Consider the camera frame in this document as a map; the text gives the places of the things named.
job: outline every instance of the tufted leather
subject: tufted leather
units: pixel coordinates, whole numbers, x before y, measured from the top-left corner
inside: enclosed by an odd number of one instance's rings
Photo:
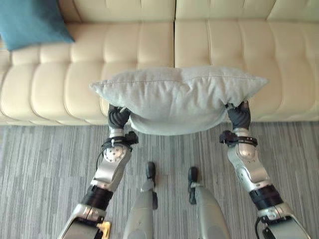
[[[0,124],[103,124],[90,83],[127,69],[173,66],[173,23],[69,24],[74,44],[0,48]]]
[[[175,66],[229,66],[270,79],[251,99],[258,121],[319,120],[319,25],[198,20],[175,24]]]
[[[176,0],[176,19],[319,21],[319,0]]]
[[[66,22],[173,21],[175,0],[59,0]]]

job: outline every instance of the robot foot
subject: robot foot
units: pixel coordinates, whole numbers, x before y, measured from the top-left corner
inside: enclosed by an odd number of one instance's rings
[[[188,171],[188,193],[189,193],[189,203],[192,205],[196,204],[195,199],[195,188],[191,188],[192,183],[196,183],[198,180],[198,169],[196,167],[191,167]]]

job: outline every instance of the sofa seat cushion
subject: sofa seat cushion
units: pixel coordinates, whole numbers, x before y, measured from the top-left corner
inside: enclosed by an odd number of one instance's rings
[[[201,65],[270,80],[250,100],[253,120],[319,120],[319,24],[176,21],[175,67]]]
[[[69,24],[75,43],[0,55],[1,124],[102,124],[108,103],[89,84],[115,73],[173,66],[173,23]]]

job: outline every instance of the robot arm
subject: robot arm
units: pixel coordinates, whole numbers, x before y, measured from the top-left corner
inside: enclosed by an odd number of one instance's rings
[[[248,102],[240,106],[226,106],[233,123],[233,131],[224,131],[220,142],[227,144],[228,158],[233,164],[237,178],[256,205],[259,221],[266,224],[265,239],[311,239],[292,210],[280,197],[258,159],[257,140],[250,136],[250,111]]]
[[[110,136],[102,145],[103,161],[82,202],[76,206],[59,239],[107,239],[110,224],[103,222],[106,208],[131,158],[131,145],[138,143],[134,132],[124,134],[130,117],[126,108],[109,108]]]

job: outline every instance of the gray carpet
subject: gray carpet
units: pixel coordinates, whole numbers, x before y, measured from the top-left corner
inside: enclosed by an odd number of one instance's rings
[[[256,209],[239,186],[219,134],[229,124],[174,137],[138,134],[125,176],[107,210],[112,239],[120,239],[144,181],[144,165],[157,164],[156,239],[197,238],[196,210],[188,204],[187,171],[199,167],[234,239],[253,239]],[[55,239],[95,172],[103,126],[4,129],[0,163],[0,238]],[[259,155],[274,184],[314,239],[319,238],[319,123],[255,123]]]

